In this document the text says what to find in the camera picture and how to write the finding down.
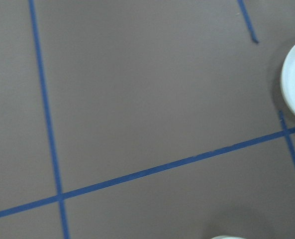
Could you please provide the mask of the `white bowl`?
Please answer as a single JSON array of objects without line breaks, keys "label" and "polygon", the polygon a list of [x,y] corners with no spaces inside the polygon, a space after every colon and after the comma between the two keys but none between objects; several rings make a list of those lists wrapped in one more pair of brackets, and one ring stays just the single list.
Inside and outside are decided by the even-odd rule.
[{"label": "white bowl", "polygon": [[241,239],[240,237],[234,237],[234,236],[227,236],[227,235],[221,235],[221,236],[216,236],[211,239]]}]

